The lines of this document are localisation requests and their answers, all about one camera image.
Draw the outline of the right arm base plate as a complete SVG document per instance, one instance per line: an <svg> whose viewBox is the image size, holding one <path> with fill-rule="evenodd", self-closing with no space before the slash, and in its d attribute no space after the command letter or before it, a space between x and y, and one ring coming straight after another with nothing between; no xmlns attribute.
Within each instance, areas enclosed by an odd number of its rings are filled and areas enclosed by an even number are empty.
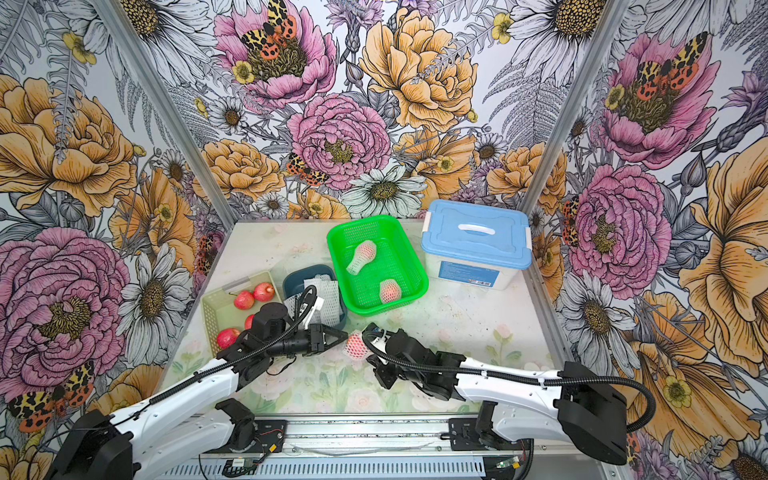
<svg viewBox="0 0 768 480"><path fill-rule="evenodd" d="M490 421L477 417L454 417L448 420L448 431L441 435L448 440L452 451L518 451L527 453L530 439L510 441L492 429Z"/></svg>

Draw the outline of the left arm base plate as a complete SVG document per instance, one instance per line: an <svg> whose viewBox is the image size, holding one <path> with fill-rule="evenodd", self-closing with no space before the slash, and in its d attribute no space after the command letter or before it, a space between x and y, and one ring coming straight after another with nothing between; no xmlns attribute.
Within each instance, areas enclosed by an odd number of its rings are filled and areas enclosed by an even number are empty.
<svg viewBox="0 0 768 480"><path fill-rule="evenodd" d="M226 421L204 429L204 454L262 454L281 452L288 422L282 419Z"/></svg>

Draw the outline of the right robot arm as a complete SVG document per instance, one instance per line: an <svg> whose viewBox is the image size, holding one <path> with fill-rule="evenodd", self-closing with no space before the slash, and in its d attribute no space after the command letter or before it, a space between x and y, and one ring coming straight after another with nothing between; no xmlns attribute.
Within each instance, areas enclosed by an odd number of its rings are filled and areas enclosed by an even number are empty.
<svg viewBox="0 0 768 480"><path fill-rule="evenodd" d="M568 441L594 460L624 465L628 435L656 413L656 400L642 383L599 376L578 362L548 371L501 367L435 352L402 329L374 323L361 338L383 388L408 381L435 399L480 404L476 431L490 449L524 440Z"/></svg>

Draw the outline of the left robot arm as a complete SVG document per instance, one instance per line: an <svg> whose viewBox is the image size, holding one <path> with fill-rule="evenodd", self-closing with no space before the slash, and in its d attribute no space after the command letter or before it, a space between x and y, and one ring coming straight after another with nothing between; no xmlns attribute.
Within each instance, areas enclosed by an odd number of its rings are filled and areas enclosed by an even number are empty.
<svg viewBox="0 0 768 480"><path fill-rule="evenodd" d="M309 285L291 308L268 303L228 348L171 387L110 414L85 414L68 431L49 479L154 479L210 450L247 449L255 417L234 394L279 357L313 356L347 335L323 324L329 297Z"/></svg>

